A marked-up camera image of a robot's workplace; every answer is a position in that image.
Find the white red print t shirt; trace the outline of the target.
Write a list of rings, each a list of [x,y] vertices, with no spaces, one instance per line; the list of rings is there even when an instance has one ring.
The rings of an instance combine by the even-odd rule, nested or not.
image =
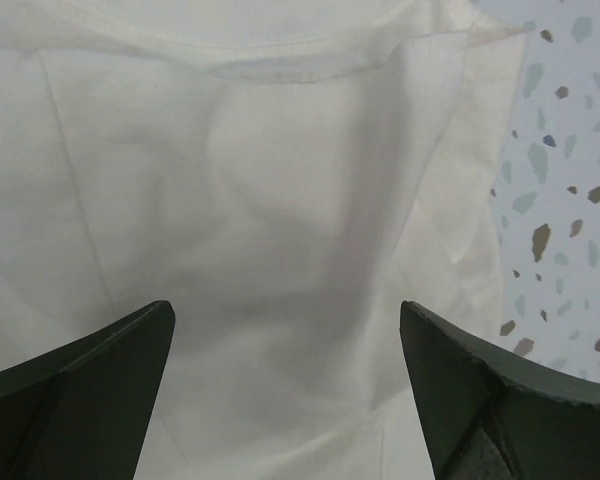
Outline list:
[[[0,370],[165,299],[140,478],[431,478],[400,306],[498,334],[527,39],[469,1],[0,1]]]

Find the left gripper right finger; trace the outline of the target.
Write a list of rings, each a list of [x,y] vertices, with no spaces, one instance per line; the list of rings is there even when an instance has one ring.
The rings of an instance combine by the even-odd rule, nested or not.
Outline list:
[[[409,379],[437,479],[600,480],[600,384],[401,306]]]

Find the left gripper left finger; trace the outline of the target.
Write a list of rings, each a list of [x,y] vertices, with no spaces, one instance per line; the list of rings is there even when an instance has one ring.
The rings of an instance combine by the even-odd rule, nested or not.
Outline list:
[[[174,327],[155,301],[0,371],[0,479],[133,478]]]

